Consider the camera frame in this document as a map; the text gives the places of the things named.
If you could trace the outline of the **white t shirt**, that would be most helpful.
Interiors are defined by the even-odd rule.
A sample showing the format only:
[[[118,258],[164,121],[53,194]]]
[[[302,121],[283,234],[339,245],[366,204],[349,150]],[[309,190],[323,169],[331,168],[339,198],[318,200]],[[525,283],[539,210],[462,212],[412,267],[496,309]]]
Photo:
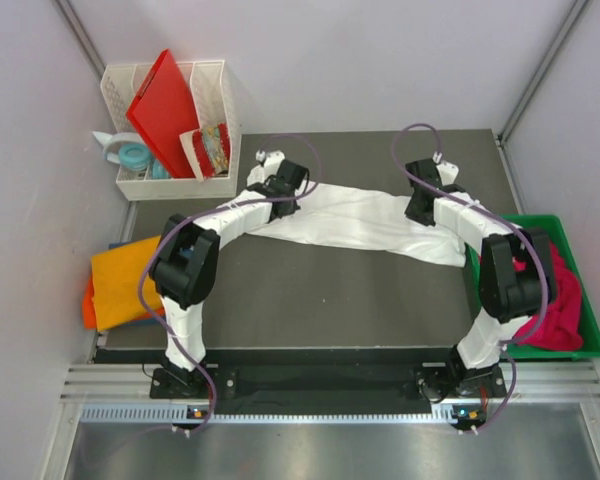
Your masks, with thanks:
[[[321,183],[296,213],[251,231],[299,244],[386,251],[427,263],[462,267],[465,247],[447,229],[409,220],[408,196]]]

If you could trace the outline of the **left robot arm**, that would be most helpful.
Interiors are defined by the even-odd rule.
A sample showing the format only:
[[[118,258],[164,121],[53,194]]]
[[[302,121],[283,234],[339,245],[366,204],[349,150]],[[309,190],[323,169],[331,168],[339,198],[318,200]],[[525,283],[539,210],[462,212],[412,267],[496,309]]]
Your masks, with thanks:
[[[164,309],[167,347],[152,376],[154,399],[200,398],[211,388],[202,368],[203,307],[216,280],[220,250],[231,241],[298,209],[309,192],[309,169],[280,155],[256,169],[255,178],[233,200],[198,219],[174,215],[165,225],[163,247],[150,263]]]

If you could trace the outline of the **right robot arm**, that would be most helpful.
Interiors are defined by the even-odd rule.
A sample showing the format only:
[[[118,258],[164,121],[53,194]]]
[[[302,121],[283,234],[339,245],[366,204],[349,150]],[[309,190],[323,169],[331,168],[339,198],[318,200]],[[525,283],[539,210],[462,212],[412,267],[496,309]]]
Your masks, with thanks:
[[[524,229],[482,208],[455,184],[453,164],[430,158],[410,162],[405,170],[413,188],[407,219],[442,227],[479,254],[481,308],[451,349],[443,387],[467,396],[491,383],[506,345],[556,299],[550,238],[542,228]]]

